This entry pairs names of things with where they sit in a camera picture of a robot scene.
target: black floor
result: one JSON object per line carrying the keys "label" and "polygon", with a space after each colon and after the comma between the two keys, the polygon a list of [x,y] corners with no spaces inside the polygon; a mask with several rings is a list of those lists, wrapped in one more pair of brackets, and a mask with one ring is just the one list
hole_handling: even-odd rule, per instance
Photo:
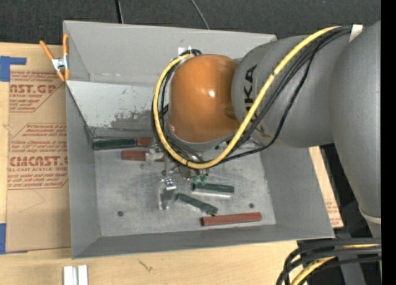
{"label": "black floor", "polygon": [[[125,23],[204,28],[190,0],[120,0]],[[195,0],[212,29],[274,33],[278,38],[311,33],[333,24],[371,25],[381,0]],[[113,0],[0,0],[0,41],[60,44],[62,21],[117,22]],[[350,190],[339,177],[338,194]],[[316,284],[343,284],[334,271]]]}

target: orange clip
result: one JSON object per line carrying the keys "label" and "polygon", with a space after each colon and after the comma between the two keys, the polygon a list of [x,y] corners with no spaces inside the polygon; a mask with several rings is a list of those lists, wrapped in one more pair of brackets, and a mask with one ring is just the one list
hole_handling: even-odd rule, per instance
{"label": "orange clip", "polygon": [[[40,40],[40,45],[44,49],[45,54],[47,55],[48,59],[53,63],[54,68],[56,69],[56,73],[58,77],[61,79],[62,82],[65,80],[69,80],[70,78],[70,70],[69,70],[69,35],[65,33],[63,35],[63,57],[59,59],[55,59],[48,49],[47,45],[44,41]],[[61,67],[64,67],[64,76],[62,74]]]}

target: blue tape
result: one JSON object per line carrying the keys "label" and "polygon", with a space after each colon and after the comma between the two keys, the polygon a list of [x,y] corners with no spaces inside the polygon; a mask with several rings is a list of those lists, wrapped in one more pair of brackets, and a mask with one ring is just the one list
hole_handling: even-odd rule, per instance
{"label": "blue tape", "polygon": [[26,65],[25,57],[0,56],[0,82],[10,81],[10,66]]}
{"label": "blue tape", "polygon": [[6,224],[0,223],[0,255],[6,253]]}

